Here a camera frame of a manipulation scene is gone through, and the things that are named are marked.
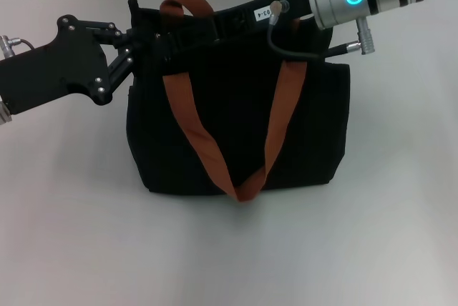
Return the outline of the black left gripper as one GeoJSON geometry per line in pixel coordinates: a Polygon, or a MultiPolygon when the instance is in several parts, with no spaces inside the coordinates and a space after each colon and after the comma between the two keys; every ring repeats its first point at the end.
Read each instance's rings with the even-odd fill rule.
{"type": "Polygon", "coordinates": [[[133,71],[133,48],[143,47],[133,29],[122,33],[112,22],[64,15],[53,41],[0,61],[0,98],[12,115],[70,94],[106,105],[133,71]],[[101,45],[121,48],[109,66],[101,45]]]}

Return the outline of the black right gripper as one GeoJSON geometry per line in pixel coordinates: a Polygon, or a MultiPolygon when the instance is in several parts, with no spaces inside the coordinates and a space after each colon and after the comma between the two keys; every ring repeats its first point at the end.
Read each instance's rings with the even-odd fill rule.
{"type": "Polygon", "coordinates": [[[287,1],[289,9],[281,14],[277,25],[292,24],[294,20],[312,14],[309,0],[253,0],[218,11],[208,17],[168,16],[162,19],[159,38],[163,41],[164,60],[170,63],[183,54],[202,47],[258,33],[268,28],[270,6],[274,1],[287,1]]]}

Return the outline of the black bag with orange straps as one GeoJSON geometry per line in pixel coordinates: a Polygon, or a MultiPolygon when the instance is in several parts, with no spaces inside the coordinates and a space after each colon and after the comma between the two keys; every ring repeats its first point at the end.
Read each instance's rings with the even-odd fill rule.
{"type": "MultiPolygon", "coordinates": [[[[263,190],[333,179],[346,149],[348,65],[284,59],[268,46],[266,31],[166,63],[160,8],[137,0],[129,8],[144,47],[134,55],[127,140],[146,188],[246,202],[263,190]]],[[[332,34],[301,17],[277,25],[272,40],[322,54],[332,34]]]]}

